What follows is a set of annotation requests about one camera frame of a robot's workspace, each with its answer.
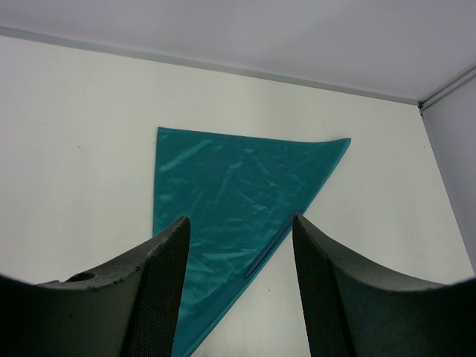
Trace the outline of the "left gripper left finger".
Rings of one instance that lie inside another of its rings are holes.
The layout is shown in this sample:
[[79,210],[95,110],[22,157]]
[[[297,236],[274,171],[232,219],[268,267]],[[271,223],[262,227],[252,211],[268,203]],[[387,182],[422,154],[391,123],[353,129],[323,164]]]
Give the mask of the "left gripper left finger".
[[3,356],[170,356],[190,220],[66,281],[1,278]]

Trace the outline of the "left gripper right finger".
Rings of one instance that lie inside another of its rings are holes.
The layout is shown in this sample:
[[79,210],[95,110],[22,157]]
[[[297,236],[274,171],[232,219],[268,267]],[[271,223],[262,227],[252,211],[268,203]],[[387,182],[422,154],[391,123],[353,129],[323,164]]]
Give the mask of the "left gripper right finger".
[[292,242],[312,356],[475,355],[475,279],[445,285],[399,273],[301,214]]

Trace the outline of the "teal cloth napkin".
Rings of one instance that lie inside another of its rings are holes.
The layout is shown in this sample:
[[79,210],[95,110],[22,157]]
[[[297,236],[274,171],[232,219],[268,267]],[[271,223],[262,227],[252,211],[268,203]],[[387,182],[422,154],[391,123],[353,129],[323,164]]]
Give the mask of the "teal cloth napkin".
[[161,127],[152,230],[190,220],[174,356],[190,356],[314,201],[351,140],[300,142]]

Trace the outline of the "right aluminium frame post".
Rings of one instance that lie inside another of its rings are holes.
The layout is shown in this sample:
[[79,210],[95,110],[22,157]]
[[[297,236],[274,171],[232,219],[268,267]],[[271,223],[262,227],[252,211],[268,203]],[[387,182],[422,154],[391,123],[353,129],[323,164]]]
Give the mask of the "right aluminium frame post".
[[460,73],[454,75],[452,78],[444,82],[441,86],[437,87],[430,94],[426,95],[418,101],[418,108],[421,111],[433,106],[438,101],[449,96],[454,91],[458,90],[461,86],[464,86],[467,82],[475,78],[476,65],[473,62],[467,68],[464,68]]

